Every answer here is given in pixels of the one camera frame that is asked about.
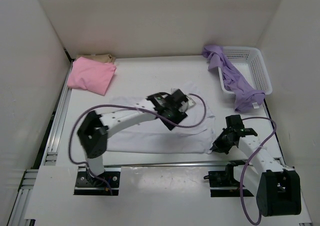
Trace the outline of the white t shirt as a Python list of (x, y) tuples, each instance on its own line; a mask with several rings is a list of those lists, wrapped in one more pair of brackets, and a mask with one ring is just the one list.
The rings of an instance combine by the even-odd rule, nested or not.
[[(196, 94), (203, 97), (199, 88), (192, 81), (180, 87), (183, 93)], [(111, 104), (132, 106), (143, 97), (119, 96), (112, 98)], [(187, 118), (181, 125), (192, 126), (200, 122), (204, 115), (204, 106), (200, 99), (191, 96), (195, 106), (187, 111)], [(143, 122), (142, 124), (124, 129), (107, 141), (107, 151), (145, 154), (210, 154), (211, 143), (215, 135), (215, 115), (206, 104), (204, 121), (193, 128), (168, 128), (159, 119)]]

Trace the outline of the lavender t shirt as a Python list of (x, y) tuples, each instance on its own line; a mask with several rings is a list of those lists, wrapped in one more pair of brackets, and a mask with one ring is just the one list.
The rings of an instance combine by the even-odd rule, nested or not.
[(265, 92), (254, 89), (242, 73), (231, 63), (223, 52), (223, 47), (206, 45), (202, 49), (202, 56), (209, 60), (208, 70), (220, 68), (224, 88), (235, 94), (234, 111), (248, 113), (260, 107), (265, 99)]

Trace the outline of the beige t shirt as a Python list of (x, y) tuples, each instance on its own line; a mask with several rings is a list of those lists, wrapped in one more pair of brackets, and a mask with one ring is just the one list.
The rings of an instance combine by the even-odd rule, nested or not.
[(79, 58), (85, 58), (89, 60), (93, 60), (100, 63), (114, 63), (116, 61), (116, 57), (111, 54), (101, 54), (101, 55), (77, 55), (76, 60)]

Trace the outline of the pink t shirt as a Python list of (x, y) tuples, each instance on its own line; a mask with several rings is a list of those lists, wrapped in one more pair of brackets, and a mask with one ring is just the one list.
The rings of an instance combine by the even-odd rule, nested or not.
[(102, 63), (80, 57), (72, 64), (67, 86), (104, 96), (116, 69), (117, 66), (113, 63)]

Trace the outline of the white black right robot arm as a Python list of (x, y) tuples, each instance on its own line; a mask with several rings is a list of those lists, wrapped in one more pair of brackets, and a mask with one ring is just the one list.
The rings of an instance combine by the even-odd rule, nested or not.
[(300, 177), (294, 168), (280, 164), (263, 148), (252, 128), (223, 129), (211, 151), (227, 154), (237, 147), (248, 157), (248, 166), (235, 165), (225, 172), (230, 186), (240, 182), (255, 196), (264, 217), (299, 215), (302, 211)]

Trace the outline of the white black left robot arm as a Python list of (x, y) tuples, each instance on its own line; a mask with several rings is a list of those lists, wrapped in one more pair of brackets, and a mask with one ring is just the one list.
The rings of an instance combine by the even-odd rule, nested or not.
[(186, 95), (150, 95), (132, 106), (112, 104), (118, 108), (103, 116), (91, 110), (81, 123), (77, 136), (86, 156), (87, 180), (93, 186), (100, 186), (105, 180), (102, 155), (107, 151), (108, 139), (134, 125), (160, 119), (173, 130), (186, 117), (189, 99)]

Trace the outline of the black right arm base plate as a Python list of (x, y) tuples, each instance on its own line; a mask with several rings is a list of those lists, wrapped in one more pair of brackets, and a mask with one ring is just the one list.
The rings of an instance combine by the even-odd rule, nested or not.
[(226, 171), (209, 171), (203, 179), (209, 182), (211, 198), (240, 197), (240, 183)]

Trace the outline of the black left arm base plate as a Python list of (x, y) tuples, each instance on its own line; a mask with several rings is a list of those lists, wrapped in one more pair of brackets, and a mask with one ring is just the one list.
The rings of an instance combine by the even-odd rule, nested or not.
[(85, 167), (77, 171), (73, 194), (76, 196), (118, 196), (120, 188), (121, 169), (105, 168), (105, 172), (98, 177), (109, 183), (92, 177)]

